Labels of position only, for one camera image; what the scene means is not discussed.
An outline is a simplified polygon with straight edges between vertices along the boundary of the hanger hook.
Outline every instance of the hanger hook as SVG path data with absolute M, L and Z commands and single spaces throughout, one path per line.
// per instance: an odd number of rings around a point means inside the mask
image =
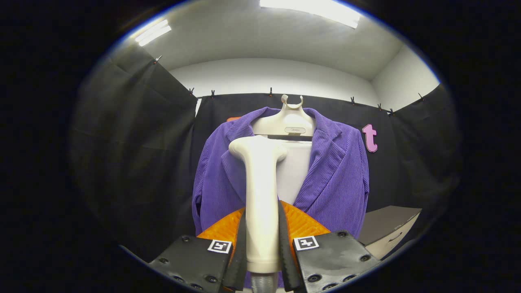
M 280 100 L 284 103 L 284 105 L 286 105 L 288 108 L 290 108 L 292 110 L 296 110 L 296 109 L 300 108 L 302 106 L 302 104 L 304 104 L 304 98 L 302 96 L 300 96 L 299 104 L 288 104 L 288 96 L 285 94 L 282 95 Z

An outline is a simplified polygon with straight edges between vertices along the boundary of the white hanger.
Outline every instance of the white hanger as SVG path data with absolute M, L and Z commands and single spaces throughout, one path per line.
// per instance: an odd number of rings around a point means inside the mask
M 280 112 L 252 121 L 253 134 L 312 137 L 315 120 L 302 109 L 304 98 L 300 96 L 299 104 L 288 104 L 288 96 L 284 94 L 281 101 L 283 105 Z

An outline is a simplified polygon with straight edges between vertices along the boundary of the orange silicone pad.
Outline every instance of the orange silicone pad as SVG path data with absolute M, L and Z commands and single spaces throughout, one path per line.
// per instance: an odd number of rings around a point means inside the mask
M 294 238 L 327 234 L 330 231 L 298 208 L 283 201 L 281 201 L 281 203 L 284 208 L 284 213 L 286 214 L 290 248 L 296 264 L 295 251 L 293 250 L 292 244 Z M 211 225 L 208 229 L 204 230 L 204 232 L 199 234 L 198 237 L 210 240 L 216 239 L 231 241 L 233 243 L 233 250 L 230 257 L 231 260 L 233 253 L 235 252 L 237 229 L 243 212 L 244 208 L 228 214 L 215 224 Z

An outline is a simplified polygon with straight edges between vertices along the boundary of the curtain clip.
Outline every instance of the curtain clip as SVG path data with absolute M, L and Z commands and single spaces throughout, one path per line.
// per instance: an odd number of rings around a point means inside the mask
M 160 59 L 161 57 L 162 57 L 162 55 L 159 56 L 159 57 L 157 57 L 156 60 L 154 61 L 154 64 L 157 64 L 157 62 L 159 61 L 159 59 Z

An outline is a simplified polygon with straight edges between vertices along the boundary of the jacket lapel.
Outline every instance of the jacket lapel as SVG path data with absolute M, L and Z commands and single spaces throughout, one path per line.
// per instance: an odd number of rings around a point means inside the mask
M 307 212 L 338 169 L 345 151 L 326 133 L 315 130 L 312 138 L 309 170 L 293 206 Z
M 244 167 L 244 163 L 234 157 L 230 151 L 226 151 L 222 154 L 221 163 L 225 170 L 226 177 L 228 177 L 228 181 L 242 203 L 246 206 L 246 168 Z

